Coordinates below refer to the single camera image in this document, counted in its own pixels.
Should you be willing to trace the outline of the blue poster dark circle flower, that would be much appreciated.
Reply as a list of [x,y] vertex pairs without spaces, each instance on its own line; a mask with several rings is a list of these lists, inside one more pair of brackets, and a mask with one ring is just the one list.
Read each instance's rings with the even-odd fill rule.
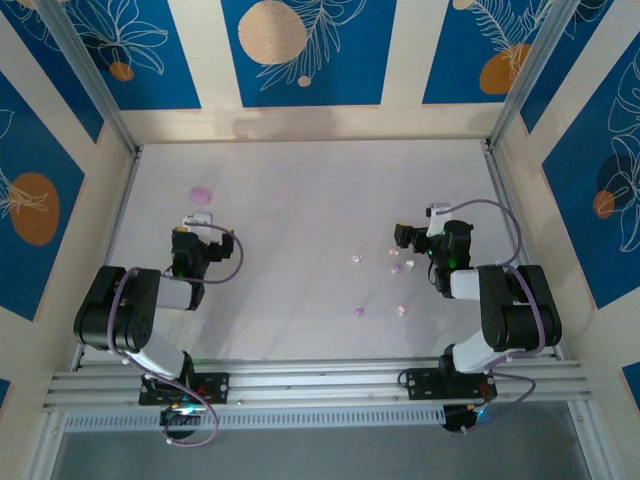
[[543,170],[596,306],[640,287],[640,35]]

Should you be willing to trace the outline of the blue poster fern orange circle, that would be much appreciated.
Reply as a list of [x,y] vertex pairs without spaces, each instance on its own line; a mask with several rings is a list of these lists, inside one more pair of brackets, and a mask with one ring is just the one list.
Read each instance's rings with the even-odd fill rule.
[[555,0],[450,0],[424,104],[502,102]]

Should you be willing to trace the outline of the blue poster white flower outline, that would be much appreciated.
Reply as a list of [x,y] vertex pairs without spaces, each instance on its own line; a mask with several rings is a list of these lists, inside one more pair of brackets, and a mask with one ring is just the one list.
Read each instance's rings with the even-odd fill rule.
[[168,0],[64,0],[122,110],[199,109]]

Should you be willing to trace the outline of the blue poster large peach circle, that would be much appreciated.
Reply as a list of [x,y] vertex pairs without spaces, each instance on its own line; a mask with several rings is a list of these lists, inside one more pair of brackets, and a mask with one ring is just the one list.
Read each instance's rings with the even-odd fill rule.
[[246,108],[377,105],[397,0],[221,0]]

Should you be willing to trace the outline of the blue poster large orange circle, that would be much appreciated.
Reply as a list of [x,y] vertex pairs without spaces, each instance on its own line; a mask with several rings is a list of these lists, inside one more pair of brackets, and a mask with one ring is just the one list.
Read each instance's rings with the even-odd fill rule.
[[0,72],[0,307],[36,318],[84,172]]

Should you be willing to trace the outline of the blue leaf print poster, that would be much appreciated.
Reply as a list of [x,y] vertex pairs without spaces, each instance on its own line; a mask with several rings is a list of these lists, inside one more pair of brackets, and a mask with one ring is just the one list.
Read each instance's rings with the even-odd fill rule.
[[33,0],[0,0],[0,11],[7,17],[87,135],[97,143],[104,119],[49,32]]

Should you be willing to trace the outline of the aluminium side rail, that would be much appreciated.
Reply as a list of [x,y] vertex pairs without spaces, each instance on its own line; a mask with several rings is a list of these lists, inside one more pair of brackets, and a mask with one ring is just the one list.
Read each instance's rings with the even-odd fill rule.
[[[111,226],[111,230],[109,232],[109,237],[108,237],[108,242],[107,242],[107,246],[106,246],[106,250],[102,259],[102,263],[103,264],[108,264],[111,260],[111,257],[113,255],[113,250],[114,250],[114,246],[116,243],[116,240],[118,238],[119,235],[119,231],[121,229],[121,224],[126,212],[126,208],[129,202],[129,198],[131,195],[131,191],[133,189],[133,185],[136,179],[136,175],[139,169],[139,164],[140,164],[140,159],[142,156],[142,152],[144,150],[143,146],[139,146],[136,150],[136,154],[131,162],[131,165],[129,167],[127,176],[126,176],[126,182],[124,185],[124,189],[122,191],[119,203],[118,203],[118,208],[116,211],[116,216],[115,219],[112,222],[112,226]],[[82,357],[84,355],[84,346],[82,344],[77,344],[74,352],[73,352],[73,356],[72,356],[72,360],[70,363],[70,370],[72,372],[77,371],[80,367],[81,367],[81,363],[82,363]]]
[[562,324],[544,270],[528,262],[524,234],[518,221],[503,169],[493,152],[483,148],[499,211],[510,243],[510,252],[498,263],[503,270],[493,274],[488,292],[491,339],[501,354],[511,358],[534,357],[555,347],[562,337]]

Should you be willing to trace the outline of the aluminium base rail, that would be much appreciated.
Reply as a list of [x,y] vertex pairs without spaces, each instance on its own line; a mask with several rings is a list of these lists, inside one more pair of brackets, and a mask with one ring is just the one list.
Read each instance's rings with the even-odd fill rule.
[[[406,405],[408,393],[398,384],[409,368],[435,368],[434,357],[409,359],[200,361],[198,373],[230,376],[229,408],[342,407]],[[593,397],[579,361],[552,355],[514,360],[495,370],[497,399],[515,400],[529,380],[532,401],[590,400]],[[119,362],[84,362],[78,370],[54,373],[45,395],[46,411],[71,412],[135,408],[141,375]]]

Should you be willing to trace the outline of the aluminium frame post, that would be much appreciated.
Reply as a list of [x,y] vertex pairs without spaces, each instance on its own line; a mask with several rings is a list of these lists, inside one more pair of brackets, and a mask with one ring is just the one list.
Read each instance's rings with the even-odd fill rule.
[[580,0],[554,0],[486,140],[489,152],[496,149],[519,114],[579,3]]
[[134,141],[115,99],[63,6],[57,0],[34,0],[34,4],[75,76],[111,128],[119,145],[131,159],[135,159],[139,146]]

